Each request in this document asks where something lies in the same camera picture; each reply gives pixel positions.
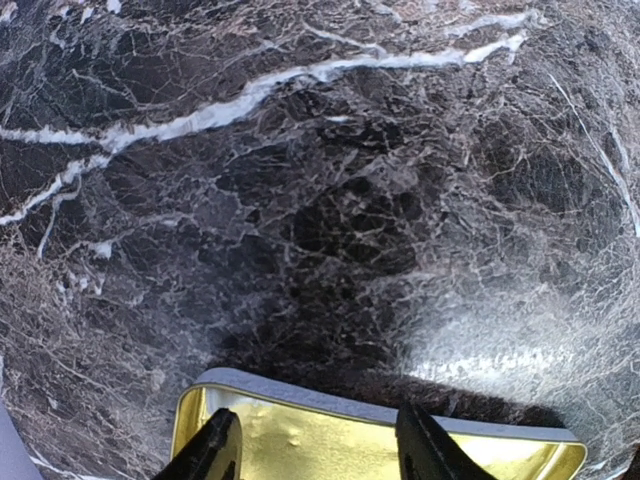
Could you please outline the gold square tray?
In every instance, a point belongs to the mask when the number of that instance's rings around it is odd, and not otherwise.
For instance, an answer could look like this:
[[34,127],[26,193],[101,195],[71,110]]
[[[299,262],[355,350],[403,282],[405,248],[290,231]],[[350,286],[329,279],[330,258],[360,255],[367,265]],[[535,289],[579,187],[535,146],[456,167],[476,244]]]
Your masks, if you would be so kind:
[[[243,479],[397,479],[393,408],[234,368],[202,373],[177,403],[171,454],[220,408],[237,414]],[[461,449],[498,479],[573,479],[587,448],[568,430],[438,417]]]

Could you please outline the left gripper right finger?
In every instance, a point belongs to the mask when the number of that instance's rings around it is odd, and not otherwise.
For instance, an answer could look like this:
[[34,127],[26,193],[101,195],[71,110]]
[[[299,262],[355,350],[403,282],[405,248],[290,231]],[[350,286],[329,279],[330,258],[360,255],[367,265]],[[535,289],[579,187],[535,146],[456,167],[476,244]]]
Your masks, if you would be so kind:
[[420,405],[399,408],[395,435],[402,479],[495,480]]

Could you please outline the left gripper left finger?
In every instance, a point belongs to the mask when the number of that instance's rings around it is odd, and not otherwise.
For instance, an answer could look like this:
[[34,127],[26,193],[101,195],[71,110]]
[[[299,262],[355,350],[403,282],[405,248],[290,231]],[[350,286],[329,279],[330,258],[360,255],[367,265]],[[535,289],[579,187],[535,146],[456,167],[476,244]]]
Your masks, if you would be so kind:
[[218,409],[153,480],[238,480],[242,447],[239,417]]

